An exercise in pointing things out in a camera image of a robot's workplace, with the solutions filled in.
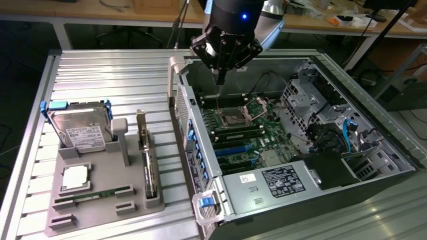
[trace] hard drive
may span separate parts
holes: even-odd
[[[115,140],[111,130],[111,102],[52,101],[40,104],[40,112],[53,126],[63,148],[76,148],[79,153],[106,149]]]

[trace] robotic arm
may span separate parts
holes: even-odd
[[[212,69],[218,85],[224,84],[227,71],[242,68],[275,42],[284,25],[283,5],[284,0],[207,2],[208,22],[204,33],[192,38],[191,47]]]

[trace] motherboard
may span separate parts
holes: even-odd
[[[224,175],[288,163],[300,154],[267,97],[204,99],[202,116]]]

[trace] wooden workbench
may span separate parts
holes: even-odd
[[[111,5],[131,5],[132,0],[106,0]],[[354,1],[332,0],[336,6],[352,8]],[[344,35],[359,36],[364,28],[352,26],[335,27],[327,22],[327,18],[339,14],[331,10],[322,10],[324,13],[323,19],[311,18],[306,15],[286,14],[283,32],[303,33],[303,34],[326,34],[326,35]],[[63,49],[72,49],[68,39],[64,24],[91,24],[91,25],[118,25],[118,26],[146,26],[146,27],[171,27],[176,19],[175,14],[136,14],[132,8],[123,9],[119,12],[103,6],[99,0],[77,0],[76,3],[59,2],[56,0],[3,0],[0,4],[0,20],[27,21],[27,22],[48,22],[53,25],[55,33]],[[366,9],[359,7],[359,12],[363,13]],[[362,44],[354,58],[348,62],[348,67],[359,60],[360,56],[374,43],[380,32],[386,28],[391,14],[383,14],[387,17],[387,22],[379,22],[375,28],[366,31],[367,37]],[[186,16],[184,28],[202,28],[204,19],[204,11],[196,0],[191,1],[188,12]],[[410,38],[427,39],[426,33],[412,32],[404,28],[399,23],[392,27],[387,37],[390,38]]]

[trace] power supply label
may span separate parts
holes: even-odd
[[[76,149],[90,149],[106,146],[100,126],[68,128],[67,134]]]
[[[306,191],[292,165],[262,171],[262,175],[275,198]]]

